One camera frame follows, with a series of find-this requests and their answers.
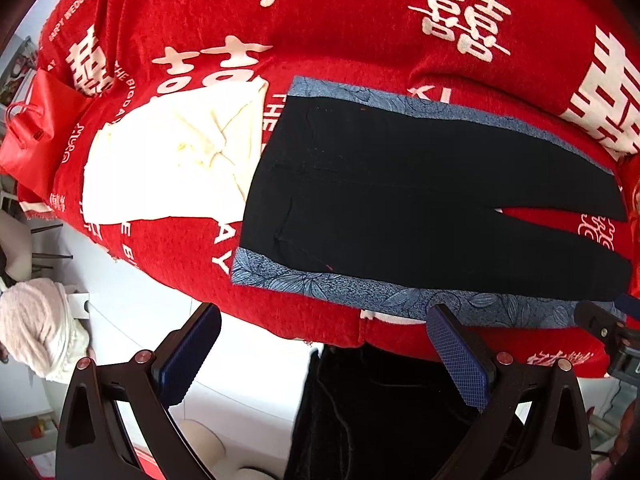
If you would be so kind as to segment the black pants blue side stripes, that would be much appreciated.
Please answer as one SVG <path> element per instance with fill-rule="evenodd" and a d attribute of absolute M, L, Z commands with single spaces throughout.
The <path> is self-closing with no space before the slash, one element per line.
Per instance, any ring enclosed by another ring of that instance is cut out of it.
<path fill-rule="evenodd" d="M 296 77 L 231 278 L 414 320 L 560 328 L 612 309 L 632 252 L 612 172 L 512 117 Z"/>

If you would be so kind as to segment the black clothing of operator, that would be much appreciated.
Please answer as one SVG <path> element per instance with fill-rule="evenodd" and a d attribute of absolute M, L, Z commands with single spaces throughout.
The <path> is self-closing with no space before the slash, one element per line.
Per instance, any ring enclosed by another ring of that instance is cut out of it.
<path fill-rule="evenodd" d="M 310 356 L 284 475 L 431 479 L 479 418 L 442 363 L 324 346 Z"/>

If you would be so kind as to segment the cream folded cloth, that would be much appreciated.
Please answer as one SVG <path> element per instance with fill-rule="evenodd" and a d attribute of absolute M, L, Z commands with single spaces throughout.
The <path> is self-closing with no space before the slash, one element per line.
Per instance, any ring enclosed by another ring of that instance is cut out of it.
<path fill-rule="evenodd" d="M 268 84 L 227 80 L 157 96 L 93 138 L 84 170 L 85 222 L 242 220 L 262 154 Z"/>

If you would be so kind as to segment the red gift bag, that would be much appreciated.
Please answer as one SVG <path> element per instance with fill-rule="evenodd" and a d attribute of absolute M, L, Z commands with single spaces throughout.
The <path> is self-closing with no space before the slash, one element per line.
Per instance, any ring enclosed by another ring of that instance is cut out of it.
<path fill-rule="evenodd" d="M 37 70 L 29 99 L 6 109 L 1 171 L 47 198 L 77 119 L 90 103 L 88 96 Z"/>

